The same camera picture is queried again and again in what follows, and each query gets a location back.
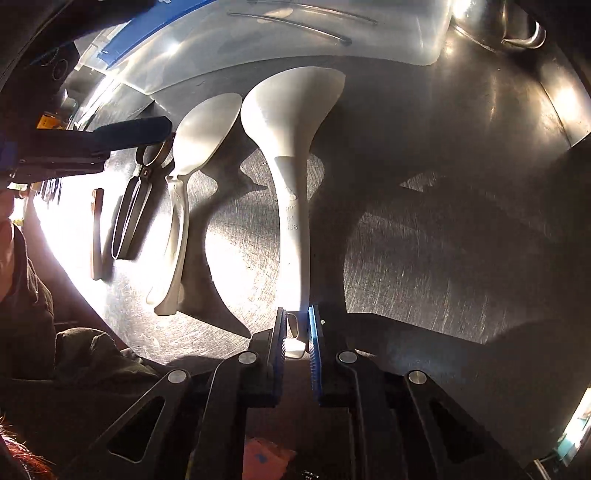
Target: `spoon handle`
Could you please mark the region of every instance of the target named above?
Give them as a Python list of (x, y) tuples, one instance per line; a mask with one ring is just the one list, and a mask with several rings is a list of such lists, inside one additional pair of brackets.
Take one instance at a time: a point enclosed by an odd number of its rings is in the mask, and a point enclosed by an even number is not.
[(173, 205), (172, 223), (164, 253), (163, 266), (157, 277), (157, 285), (148, 294), (147, 302), (154, 305), (156, 315), (177, 313), (181, 277), (187, 251), (189, 234), (189, 201), (187, 198), (188, 175), (167, 177), (168, 192)]
[(298, 331), (310, 301), (310, 224), (305, 157), (275, 157), (269, 169), (277, 191), (280, 224), (277, 305), (298, 315)]

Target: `white plastic spoon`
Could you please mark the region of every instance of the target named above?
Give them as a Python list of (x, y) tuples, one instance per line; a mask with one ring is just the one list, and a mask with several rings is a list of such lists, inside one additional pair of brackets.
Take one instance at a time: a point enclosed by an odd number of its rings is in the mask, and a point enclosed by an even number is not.
[(173, 203), (173, 221), (163, 268), (157, 280), (159, 285), (152, 288), (146, 299), (148, 304), (154, 305), (156, 315), (177, 312), (189, 234), (189, 178), (205, 166), (222, 144), (240, 113), (241, 105), (240, 95), (224, 93), (197, 105), (178, 125), (173, 144), (174, 170), (166, 177)]
[(344, 86), (345, 75), (338, 70), (286, 70), (255, 86), (241, 111), (244, 130), (267, 159), (277, 191), (281, 233), (275, 302), (296, 313), (303, 341), (310, 301), (306, 163), (312, 139)]

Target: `white ladle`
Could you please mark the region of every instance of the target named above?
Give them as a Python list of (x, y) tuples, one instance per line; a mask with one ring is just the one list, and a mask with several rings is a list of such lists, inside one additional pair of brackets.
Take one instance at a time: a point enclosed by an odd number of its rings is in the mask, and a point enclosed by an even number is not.
[(310, 301), (306, 163), (312, 139), (344, 86), (345, 75), (338, 70), (286, 70), (255, 86), (241, 110), (244, 130), (267, 159), (277, 191), (281, 233), (275, 302), (297, 315), (303, 341)]

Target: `scratched metal surface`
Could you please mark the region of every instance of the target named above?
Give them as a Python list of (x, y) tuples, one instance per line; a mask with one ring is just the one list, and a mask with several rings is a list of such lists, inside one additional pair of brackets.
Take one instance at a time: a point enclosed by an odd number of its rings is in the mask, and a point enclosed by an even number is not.
[[(177, 125), (213, 95), (245, 96), (301, 65), (347, 75), (308, 164), (311, 300), (366, 315), (343, 322), (358, 348), (390, 371), (427, 371), (518, 459), (545, 454), (589, 378), (583, 285), (591, 269), (590, 243), (576, 226), (584, 189), (578, 173), (561, 173), (569, 143), (542, 87), (513, 59), (450, 30), (428, 67), (279, 59), (209, 73), (152, 97)], [(144, 98), (121, 109), (126, 88), (91, 129), (147, 105)], [(75, 217), (75, 235), (90, 238), (80, 199), (103, 187), (107, 253), (132, 171), (132, 152), (121, 151), (103, 174), (66, 179), (60, 206), (42, 218), (58, 259), (138, 353), (171, 362), (240, 351), (274, 320), (278, 210), (261, 153), (238, 123), (191, 178), (186, 293), (173, 317), (157, 317), (144, 302), (170, 226), (163, 177), (134, 241), (136, 258), (112, 265), (105, 255), (104, 281), (90, 280), (85, 249), (51, 228), (61, 216)]]

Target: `black bracket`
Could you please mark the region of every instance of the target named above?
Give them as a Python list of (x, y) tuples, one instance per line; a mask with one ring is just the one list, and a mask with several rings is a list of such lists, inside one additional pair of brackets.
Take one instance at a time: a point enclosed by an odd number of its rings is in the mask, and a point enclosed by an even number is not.
[(312, 386), (350, 412), (358, 480), (527, 480), (492, 436), (424, 372), (381, 371), (347, 347), (338, 319), (309, 311)]
[(239, 480), (246, 411), (281, 396), (287, 317), (253, 335), (213, 372), (173, 370), (156, 383), (60, 480)]

